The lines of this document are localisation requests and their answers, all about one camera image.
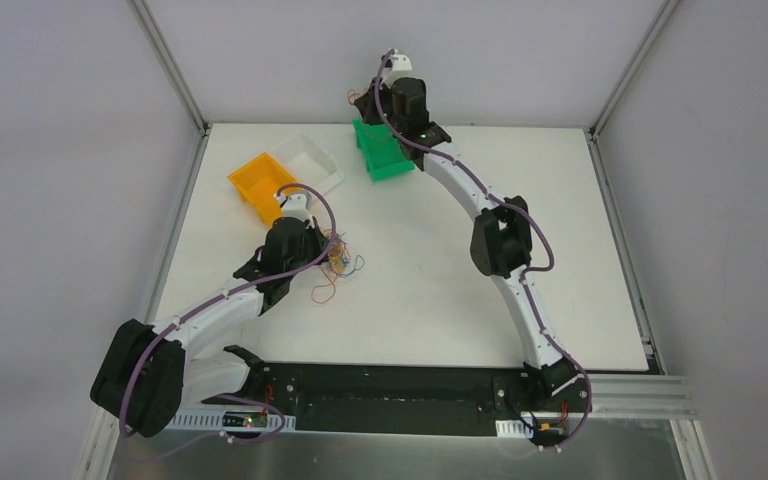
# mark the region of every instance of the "black bracket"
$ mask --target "black bracket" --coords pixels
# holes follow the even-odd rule
[[[505,202],[528,211],[520,196]],[[513,210],[499,205],[475,217],[469,253],[482,274],[510,278],[511,271],[531,264],[531,247],[531,226]]]
[[[93,382],[90,399],[118,417],[137,360],[155,337],[151,325],[133,319],[123,323]],[[161,340],[140,372],[126,419],[140,435],[156,435],[175,417],[184,386],[184,359],[180,343]]]
[[[532,367],[527,363],[522,365],[525,367],[528,383],[532,385],[521,399],[525,405],[528,405],[529,410],[545,407],[547,402],[554,400],[552,393],[555,390],[578,376],[578,370],[566,358],[540,368]]]
[[[375,106],[375,80],[366,93],[355,99],[363,123],[380,125],[383,123]],[[403,137],[413,143],[433,148],[444,142],[451,142],[452,137],[442,127],[432,122],[426,107],[425,82],[412,77],[403,77],[393,82],[393,88],[383,83],[379,92],[381,110]],[[425,152],[401,143],[402,153],[413,161],[420,170],[425,170]]]
[[[328,239],[318,227],[308,228],[306,222],[297,218],[280,217],[266,233],[263,246],[255,250],[252,258],[234,272],[234,278],[254,281],[295,270],[315,259],[327,243]],[[327,256],[319,263],[326,261]],[[287,295],[292,280],[293,276],[288,276],[255,287],[263,294],[261,315]]]

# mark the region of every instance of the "white wall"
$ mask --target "white wall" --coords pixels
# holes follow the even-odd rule
[[[591,125],[662,0],[151,0],[211,121],[349,122],[395,47],[446,124]]]
[[[687,0],[602,138],[722,479],[768,478],[768,0]]]
[[[0,1],[0,479],[75,471],[196,141],[127,2]]]

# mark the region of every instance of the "wire bundle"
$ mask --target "wire bundle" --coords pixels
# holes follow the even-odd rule
[[[363,87],[359,92],[355,90],[354,88],[350,89],[346,93],[346,100],[349,102],[349,105],[354,105],[355,100],[358,98],[364,96],[366,94],[366,91],[369,90],[369,85]]]
[[[349,252],[349,245],[343,240],[343,235],[345,234],[334,234],[331,230],[323,230],[322,234],[325,235],[325,238],[329,241],[333,236],[334,246],[328,251],[328,262],[319,266],[319,270],[325,275],[328,283],[317,285],[310,291],[310,299],[320,305],[328,303],[328,301],[334,298],[334,295],[337,294],[338,278],[348,278],[366,265],[366,259],[360,255],[357,255],[352,259],[352,254]],[[347,273],[346,270],[350,266],[351,270]],[[316,298],[316,291],[320,288],[328,287],[331,288],[331,294],[328,295],[325,300],[318,300]]]
[[[564,402],[561,404],[561,419],[558,421],[557,425],[560,425],[561,428],[566,429],[567,418],[569,418],[569,402],[564,400]]]

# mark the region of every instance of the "white platform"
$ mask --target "white platform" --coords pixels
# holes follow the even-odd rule
[[[501,295],[469,258],[472,223],[461,207],[418,170],[373,185],[350,125],[214,125],[158,316],[217,288],[263,243],[266,225],[226,177],[297,131],[341,164],[346,181],[327,200],[366,266],[338,281],[325,305],[310,299],[322,274],[302,273],[276,307],[223,345],[272,361],[520,366],[522,347]],[[526,199],[548,236],[557,267],[536,278],[562,343],[587,368],[646,369],[583,132],[447,131],[488,184]],[[321,205],[314,214],[327,223]],[[534,262],[544,264],[538,244],[535,238]]]

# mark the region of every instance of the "yellow bin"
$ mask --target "yellow bin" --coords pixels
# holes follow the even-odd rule
[[[281,206],[275,201],[275,192],[288,183],[297,183],[271,155],[264,152],[236,172],[228,175],[228,180],[234,184],[240,198],[252,204],[263,223],[272,223],[281,216]],[[287,189],[286,193],[298,190]]]

